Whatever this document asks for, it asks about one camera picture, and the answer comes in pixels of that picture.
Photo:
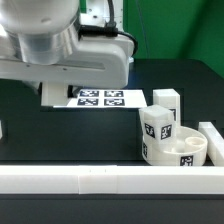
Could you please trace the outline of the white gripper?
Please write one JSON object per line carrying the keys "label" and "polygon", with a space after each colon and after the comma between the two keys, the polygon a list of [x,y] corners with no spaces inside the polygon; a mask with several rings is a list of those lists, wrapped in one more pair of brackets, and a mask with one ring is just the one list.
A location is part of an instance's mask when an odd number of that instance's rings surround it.
{"label": "white gripper", "polygon": [[128,84],[134,44],[127,37],[63,38],[66,45],[50,44],[49,49],[45,49],[47,39],[33,40],[31,52],[26,53],[14,47],[8,36],[0,36],[0,78],[68,84],[69,98],[77,97],[77,86],[123,88]]}

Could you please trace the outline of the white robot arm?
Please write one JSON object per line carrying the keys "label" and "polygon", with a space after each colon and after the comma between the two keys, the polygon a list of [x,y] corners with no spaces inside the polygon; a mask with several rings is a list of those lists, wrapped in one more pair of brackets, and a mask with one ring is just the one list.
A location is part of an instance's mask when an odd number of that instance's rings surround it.
{"label": "white robot arm", "polygon": [[123,0],[0,0],[0,78],[40,87],[44,103],[126,86],[137,43],[122,11]]}

